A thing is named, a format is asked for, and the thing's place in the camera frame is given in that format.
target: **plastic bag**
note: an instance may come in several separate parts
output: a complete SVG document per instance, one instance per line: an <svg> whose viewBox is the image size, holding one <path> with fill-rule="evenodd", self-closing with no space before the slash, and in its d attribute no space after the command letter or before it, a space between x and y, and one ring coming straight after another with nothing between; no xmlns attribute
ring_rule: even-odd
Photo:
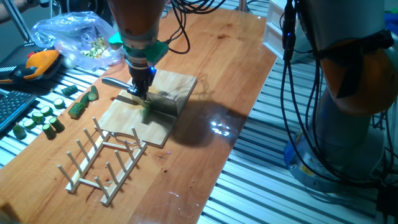
<svg viewBox="0 0 398 224"><path fill-rule="evenodd" d="M94 12L61 14L38 22L31 30L36 45L43 48L54 46L62 55L87 70L121 61L121 50L112 50L108 42L115 33L116 31ZM101 52L98 58L86 56L83 51L91 50L100 37L104 39L106 50Z"/></svg>

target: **cucumber slice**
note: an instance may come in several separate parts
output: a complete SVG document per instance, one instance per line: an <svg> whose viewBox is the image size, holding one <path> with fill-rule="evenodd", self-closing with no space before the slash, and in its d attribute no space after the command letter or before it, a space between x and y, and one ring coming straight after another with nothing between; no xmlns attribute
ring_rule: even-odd
<svg viewBox="0 0 398 224"><path fill-rule="evenodd" d="M97 87L92 86L91 91L89 92L88 99L90 101L95 101L98 99L98 90Z"/></svg>
<svg viewBox="0 0 398 224"><path fill-rule="evenodd" d="M36 122L36 124L42 124L44 122L44 115L42 113L33 113L32 120Z"/></svg>
<svg viewBox="0 0 398 224"><path fill-rule="evenodd" d="M68 87L64 88L64 89L61 90L61 91L62 91L62 93L63 93L65 96L70 96L70 95L72 95L72 94L74 94L74 93L77 93L78 89L77 89L77 86L76 86L76 85L71 85L71 86L68 86Z"/></svg>
<svg viewBox="0 0 398 224"><path fill-rule="evenodd" d="M43 107L40 112L44 115L44 116L50 116L52 115L52 109L49 106L45 106Z"/></svg>
<svg viewBox="0 0 398 224"><path fill-rule="evenodd" d="M89 94L90 94L90 92L86 93L80 100L80 103L83 103L84 105L86 105L86 107L88 106L88 103L90 102L88 99Z"/></svg>
<svg viewBox="0 0 398 224"><path fill-rule="evenodd" d="M65 130L64 125L58 120L57 117L52 117L49 122L57 132L62 132Z"/></svg>
<svg viewBox="0 0 398 224"><path fill-rule="evenodd" d="M55 139L55 137L57 136L54 129L52 129L51 125L49 124L43 125L43 132L45 133L47 139L49 140Z"/></svg>
<svg viewBox="0 0 398 224"><path fill-rule="evenodd" d="M83 103L75 103L68 111L68 114L73 119L78 119L84 112L86 105Z"/></svg>
<svg viewBox="0 0 398 224"><path fill-rule="evenodd" d="M65 102L63 101L63 99L58 98L54 100L54 106L56 109L64 109L65 108Z"/></svg>
<svg viewBox="0 0 398 224"><path fill-rule="evenodd" d="M22 139L26 138L25 129L19 124L14 126L14 128L12 129L12 132L14 133L15 137L18 140L22 140Z"/></svg>
<svg viewBox="0 0 398 224"><path fill-rule="evenodd" d="M31 130L36 127L36 123L32 119L29 118L24 122L24 127L28 130Z"/></svg>

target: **wooden cutting board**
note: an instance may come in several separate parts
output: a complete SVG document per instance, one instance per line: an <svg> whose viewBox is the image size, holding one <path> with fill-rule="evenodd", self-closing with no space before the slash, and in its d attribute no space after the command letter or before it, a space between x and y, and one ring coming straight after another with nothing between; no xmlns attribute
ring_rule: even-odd
<svg viewBox="0 0 398 224"><path fill-rule="evenodd" d="M196 77L158 70L149 92L176 100L180 114L196 82ZM122 90L99 120L99 126L102 130L130 138L133 136L131 128L135 127L139 139L162 148L177 117L151 111L150 116L143 119L141 109L142 106L132 100L132 95Z"/></svg>

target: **wooden table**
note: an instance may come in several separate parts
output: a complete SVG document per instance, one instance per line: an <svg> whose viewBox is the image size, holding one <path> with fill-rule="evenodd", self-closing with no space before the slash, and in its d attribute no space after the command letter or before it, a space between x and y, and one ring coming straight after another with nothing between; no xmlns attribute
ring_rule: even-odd
<svg viewBox="0 0 398 224"><path fill-rule="evenodd" d="M64 132L53 141L41 134L0 170L2 209L22 223L196 223L274 63L275 55L262 44L265 23L265 18L221 9L187 16L191 51L168 53L157 68L196 76L198 83L165 147L146 150L110 207L100 203L102 191L85 185L68 194L57 169L62 164L70 175L76 171L66 152L83 160L75 139L91 147L82 129L97 138L91 118L100 118L120 91L100 78L95 83L100 99L78 121L63 113ZM169 13L160 22L159 39L176 29ZM170 46L184 50L187 45L179 38ZM103 76L130 79L125 63ZM111 179L106 161L118 164L112 150L100 154L86 179Z"/></svg>

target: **wire bundle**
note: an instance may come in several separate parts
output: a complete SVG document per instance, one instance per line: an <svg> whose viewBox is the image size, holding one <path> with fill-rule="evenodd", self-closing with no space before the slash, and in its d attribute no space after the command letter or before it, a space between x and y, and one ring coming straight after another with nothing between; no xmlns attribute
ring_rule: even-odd
<svg viewBox="0 0 398 224"><path fill-rule="evenodd" d="M189 50L191 49L191 44L187 32L185 31L185 26L187 25L187 14L209 14L218 9L226 0L222 0L220 3L212 8L211 6L213 5L214 1L215 0L201 0L191 2L186 0L171 0L173 12L175 14L175 17L177 18L179 27L177 31L175 31L170 36L170 38L166 40L166 43L169 44L171 41L179 38L181 35L184 35L185 40L187 40L187 49L183 52L180 52L169 48L170 51L176 54L186 54L189 52Z"/></svg>

